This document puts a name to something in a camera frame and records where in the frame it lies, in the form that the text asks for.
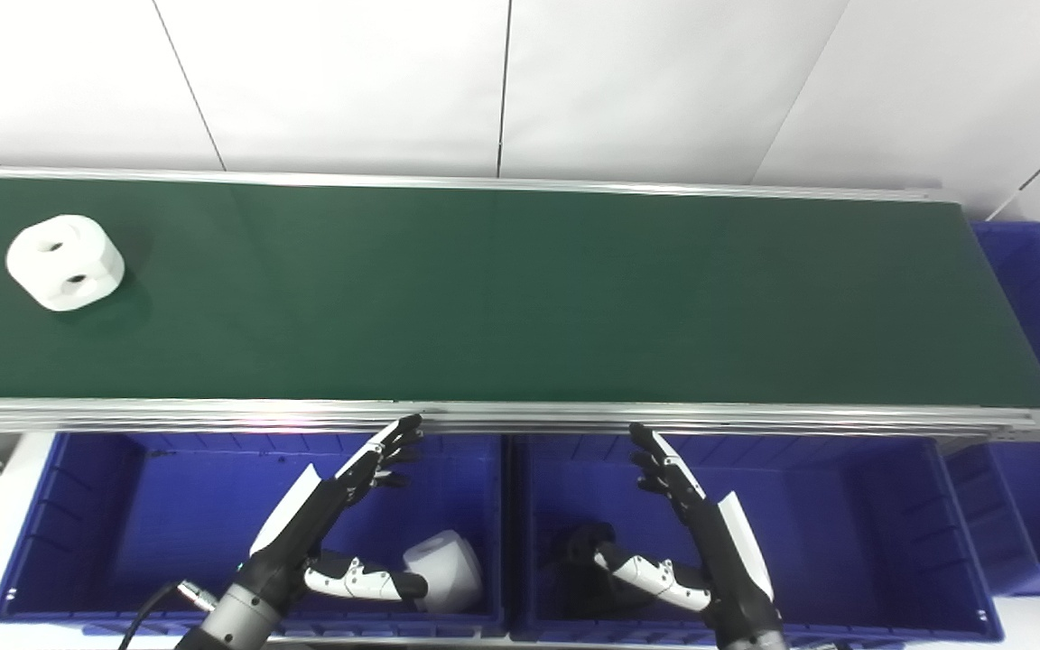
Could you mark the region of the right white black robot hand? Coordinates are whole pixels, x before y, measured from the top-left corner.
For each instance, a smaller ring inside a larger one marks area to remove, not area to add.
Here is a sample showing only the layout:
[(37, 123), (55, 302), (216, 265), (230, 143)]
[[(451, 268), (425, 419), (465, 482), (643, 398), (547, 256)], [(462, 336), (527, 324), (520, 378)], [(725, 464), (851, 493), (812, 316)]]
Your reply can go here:
[(768, 565), (738, 495), (711, 502), (688, 464), (660, 433), (628, 425), (640, 470), (638, 486), (662, 495), (688, 530), (701, 564), (683, 568), (670, 558), (647, 558), (620, 547), (609, 534), (584, 534), (570, 556), (595, 565), (674, 608), (698, 614), (719, 649), (787, 649)]

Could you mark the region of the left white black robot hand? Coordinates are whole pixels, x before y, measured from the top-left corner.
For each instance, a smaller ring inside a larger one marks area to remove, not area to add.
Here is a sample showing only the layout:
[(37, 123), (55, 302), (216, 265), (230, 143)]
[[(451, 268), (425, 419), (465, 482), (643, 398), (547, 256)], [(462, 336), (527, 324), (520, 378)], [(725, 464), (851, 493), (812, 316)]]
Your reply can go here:
[(341, 552), (324, 552), (330, 528), (347, 506), (383, 485), (401, 487), (407, 478), (389, 465), (413, 460), (422, 438), (418, 414), (400, 417), (365, 441), (333, 477), (312, 472), (314, 485), (292, 489), (301, 502), (280, 526), (264, 534), (236, 573), (234, 584), (249, 604), (265, 604), (285, 614), (307, 591), (339, 599), (406, 601), (428, 595), (428, 581), (418, 573), (389, 571)]

